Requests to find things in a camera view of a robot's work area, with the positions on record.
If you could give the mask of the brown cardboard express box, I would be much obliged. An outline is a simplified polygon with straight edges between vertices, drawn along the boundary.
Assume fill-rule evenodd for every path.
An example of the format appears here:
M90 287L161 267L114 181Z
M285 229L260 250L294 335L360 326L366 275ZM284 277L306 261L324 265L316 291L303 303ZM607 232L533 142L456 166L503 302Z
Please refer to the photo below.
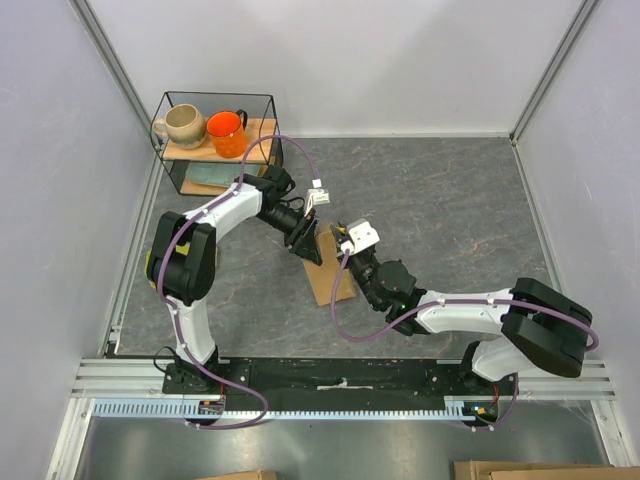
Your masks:
M316 241L321 254L322 264L316 265L304 260L303 265L318 306L331 303L334 282L340 268L337 258L338 249L329 224L321 224L316 231Z

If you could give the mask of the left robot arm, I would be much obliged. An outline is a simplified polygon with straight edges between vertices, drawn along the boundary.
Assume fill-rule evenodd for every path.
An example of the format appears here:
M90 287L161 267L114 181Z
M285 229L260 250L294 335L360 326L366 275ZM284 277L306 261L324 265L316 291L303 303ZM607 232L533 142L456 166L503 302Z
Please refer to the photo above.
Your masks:
M145 266L146 276L169 310L178 356L190 362L185 382L208 393L219 382L219 369L209 363L217 354L210 332L206 296L211 290L218 241L249 218L257 218L283 234L285 248L315 265L322 264L316 241L315 206L329 201L315 180L294 208L287 194L295 182L282 167L263 176L245 174L211 202L185 213L166 212L158 222Z

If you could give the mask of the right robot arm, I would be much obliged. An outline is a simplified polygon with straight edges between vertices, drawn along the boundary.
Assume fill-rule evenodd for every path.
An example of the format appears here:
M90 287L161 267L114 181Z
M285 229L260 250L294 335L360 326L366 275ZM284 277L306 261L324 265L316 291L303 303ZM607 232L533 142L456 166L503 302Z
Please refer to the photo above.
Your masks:
M421 289L401 261L377 259L380 238L368 221L338 224L331 232L340 272L349 272L371 308L385 315L386 327L370 340L392 330L491 335L472 342L458 368L459 384L469 393L534 369L577 378L586 353L599 345L591 312L538 280L522 277L510 288L474 294Z

